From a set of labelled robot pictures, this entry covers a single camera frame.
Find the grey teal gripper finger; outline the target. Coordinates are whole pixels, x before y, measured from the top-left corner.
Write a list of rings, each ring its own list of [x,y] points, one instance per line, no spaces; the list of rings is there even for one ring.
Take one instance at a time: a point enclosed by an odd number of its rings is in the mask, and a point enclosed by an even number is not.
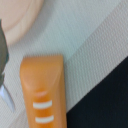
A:
[[[8,47],[0,20],[0,84],[4,81],[4,69],[9,60]]]

